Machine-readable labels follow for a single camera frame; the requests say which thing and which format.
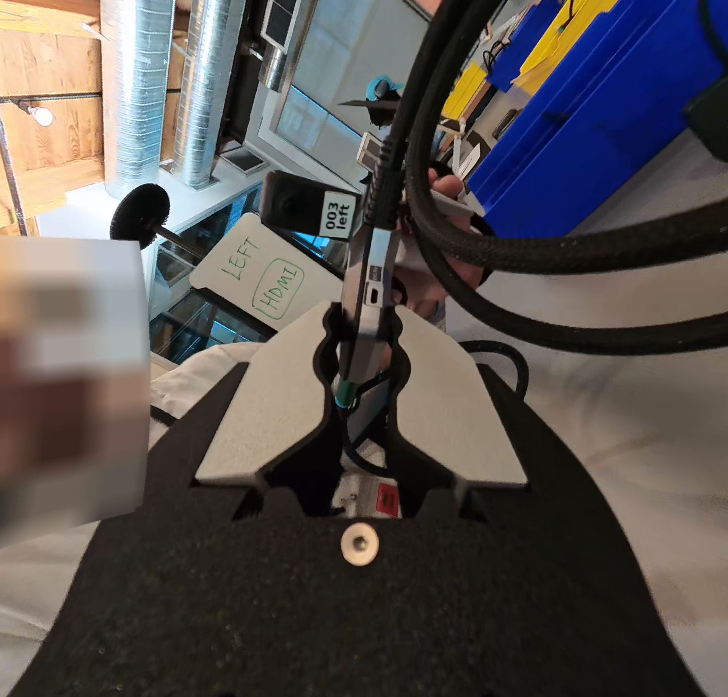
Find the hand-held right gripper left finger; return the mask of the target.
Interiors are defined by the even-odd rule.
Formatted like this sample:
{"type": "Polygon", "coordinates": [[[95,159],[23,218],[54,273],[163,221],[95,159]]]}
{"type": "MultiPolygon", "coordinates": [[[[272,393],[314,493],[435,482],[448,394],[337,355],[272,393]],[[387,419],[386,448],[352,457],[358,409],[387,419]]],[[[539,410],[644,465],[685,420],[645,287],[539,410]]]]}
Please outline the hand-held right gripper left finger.
{"type": "Polygon", "coordinates": [[[195,480],[291,489],[307,516],[327,516],[339,485],[341,424],[332,384],[339,370],[340,303],[324,301],[252,356],[195,480]]]}

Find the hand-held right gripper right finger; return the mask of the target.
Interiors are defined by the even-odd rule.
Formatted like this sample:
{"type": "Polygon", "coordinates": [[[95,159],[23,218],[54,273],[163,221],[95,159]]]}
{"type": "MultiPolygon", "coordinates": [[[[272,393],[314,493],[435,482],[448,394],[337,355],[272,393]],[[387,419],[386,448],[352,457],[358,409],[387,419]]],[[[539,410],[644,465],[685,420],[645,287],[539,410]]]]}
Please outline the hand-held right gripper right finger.
{"type": "Polygon", "coordinates": [[[475,494],[525,494],[529,480],[478,364],[407,307],[392,316],[387,465],[404,516],[431,492],[455,513],[475,494]]]}

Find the person's left hand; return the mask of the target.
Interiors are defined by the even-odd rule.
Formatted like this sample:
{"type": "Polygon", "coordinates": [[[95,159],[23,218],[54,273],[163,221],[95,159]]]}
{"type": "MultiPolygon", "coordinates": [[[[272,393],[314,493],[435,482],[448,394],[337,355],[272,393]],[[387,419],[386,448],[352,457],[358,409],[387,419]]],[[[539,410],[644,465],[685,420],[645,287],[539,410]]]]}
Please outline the person's left hand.
{"type": "MultiPolygon", "coordinates": [[[[459,196],[464,192],[464,183],[450,173],[447,166],[433,162],[428,169],[428,176],[431,191],[460,202],[459,196]]],[[[483,226],[483,219],[471,210],[468,210],[467,215],[458,211],[454,215],[447,216],[446,220],[450,225],[470,234],[492,234],[492,231],[487,231],[483,226]]],[[[401,222],[399,227],[402,229],[402,237],[397,249],[397,261],[405,261],[406,264],[395,265],[394,277],[399,280],[401,289],[405,291],[406,301],[400,288],[395,288],[393,299],[396,304],[405,305],[435,327],[445,330],[446,299],[449,294],[422,261],[412,230],[407,225],[403,227],[401,222]]],[[[476,290],[490,274],[485,268],[460,259],[448,257],[448,261],[453,271],[458,273],[472,290],[476,290]]]]}

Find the white paper sign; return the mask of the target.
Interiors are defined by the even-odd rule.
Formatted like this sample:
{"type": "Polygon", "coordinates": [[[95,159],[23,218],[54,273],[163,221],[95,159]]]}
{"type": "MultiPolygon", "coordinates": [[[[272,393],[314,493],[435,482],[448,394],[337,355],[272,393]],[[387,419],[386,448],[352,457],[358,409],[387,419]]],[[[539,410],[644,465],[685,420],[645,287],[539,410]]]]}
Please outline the white paper sign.
{"type": "Polygon", "coordinates": [[[339,302],[342,281],[252,212],[240,217],[188,277],[195,291],[275,335],[321,302],[339,302]]]}

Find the yellow plastic bin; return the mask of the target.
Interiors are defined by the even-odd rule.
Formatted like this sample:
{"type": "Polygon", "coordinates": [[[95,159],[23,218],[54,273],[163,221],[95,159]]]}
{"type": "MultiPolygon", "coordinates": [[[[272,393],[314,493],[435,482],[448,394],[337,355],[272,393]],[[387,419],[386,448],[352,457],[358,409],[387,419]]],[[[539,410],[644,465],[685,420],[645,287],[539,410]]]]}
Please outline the yellow plastic bin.
{"type": "MultiPolygon", "coordinates": [[[[466,117],[466,109],[486,83],[489,88],[496,89],[487,80],[486,61],[488,50],[494,43],[506,36],[509,30],[518,23],[529,6],[541,0],[530,0],[518,13],[507,15],[494,30],[487,30],[478,46],[475,59],[465,68],[460,79],[442,109],[442,115],[451,121],[459,121],[466,117]]],[[[618,0],[559,0],[561,9],[545,31],[531,54],[521,66],[520,75],[512,82],[529,97],[533,97],[556,70],[566,54],[577,40],[600,14],[611,11],[618,0]]]]}

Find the silver ventilation duct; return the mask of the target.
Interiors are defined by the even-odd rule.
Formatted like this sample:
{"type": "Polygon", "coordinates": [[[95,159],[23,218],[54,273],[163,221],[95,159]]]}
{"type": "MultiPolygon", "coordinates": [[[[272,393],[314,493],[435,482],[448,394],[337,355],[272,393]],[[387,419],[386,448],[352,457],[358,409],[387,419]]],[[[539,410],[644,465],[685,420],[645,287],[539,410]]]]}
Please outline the silver ventilation duct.
{"type": "Polygon", "coordinates": [[[157,180],[176,0],[100,0],[105,191],[157,180]]]}
{"type": "Polygon", "coordinates": [[[199,191],[215,148],[247,0],[192,0],[171,174],[199,191]]]}

